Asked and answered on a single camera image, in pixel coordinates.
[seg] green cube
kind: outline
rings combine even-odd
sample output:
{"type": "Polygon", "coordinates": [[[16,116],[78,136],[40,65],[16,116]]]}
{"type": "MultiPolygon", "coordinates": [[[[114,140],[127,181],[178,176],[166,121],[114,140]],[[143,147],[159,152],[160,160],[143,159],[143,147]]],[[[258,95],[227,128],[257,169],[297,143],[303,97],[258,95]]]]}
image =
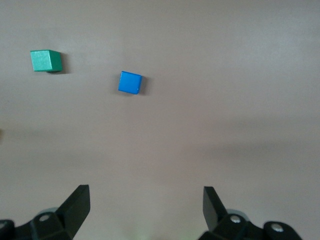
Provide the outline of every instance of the green cube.
{"type": "Polygon", "coordinates": [[[30,51],[33,70],[35,72],[62,71],[61,55],[58,51],[33,50],[30,51]]]}

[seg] toy block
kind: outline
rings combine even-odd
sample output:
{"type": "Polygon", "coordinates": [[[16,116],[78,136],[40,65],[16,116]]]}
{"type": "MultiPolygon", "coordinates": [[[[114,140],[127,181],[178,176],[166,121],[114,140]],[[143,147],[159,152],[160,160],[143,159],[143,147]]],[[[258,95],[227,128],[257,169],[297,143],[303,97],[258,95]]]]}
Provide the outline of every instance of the toy block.
{"type": "Polygon", "coordinates": [[[122,71],[118,90],[129,94],[138,94],[140,91],[141,81],[141,75],[122,71]]]}
{"type": "Polygon", "coordinates": [[[52,50],[30,51],[33,70],[35,72],[60,72],[62,62],[60,52],[52,50]]]}

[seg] blue cube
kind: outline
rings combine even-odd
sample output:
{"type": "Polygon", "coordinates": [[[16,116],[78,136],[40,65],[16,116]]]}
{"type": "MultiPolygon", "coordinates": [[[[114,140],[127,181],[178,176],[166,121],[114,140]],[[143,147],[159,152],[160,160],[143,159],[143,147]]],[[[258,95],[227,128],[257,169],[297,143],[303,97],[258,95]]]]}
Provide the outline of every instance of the blue cube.
{"type": "Polygon", "coordinates": [[[122,71],[118,90],[129,94],[138,94],[140,91],[141,81],[141,75],[122,71]]]}

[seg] cube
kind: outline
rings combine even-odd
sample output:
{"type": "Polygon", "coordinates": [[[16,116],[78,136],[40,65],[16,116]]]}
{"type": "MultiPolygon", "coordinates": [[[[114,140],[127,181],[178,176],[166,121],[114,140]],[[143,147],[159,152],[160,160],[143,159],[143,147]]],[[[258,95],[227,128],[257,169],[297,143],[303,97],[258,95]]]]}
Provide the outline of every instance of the cube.
{"type": "Polygon", "coordinates": [[[33,71],[35,72],[60,72],[62,71],[60,52],[52,50],[30,51],[33,71]]]}
{"type": "Polygon", "coordinates": [[[141,81],[141,75],[122,71],[118,90],[129,94],[138,94],[140,91],[141,81]]]}

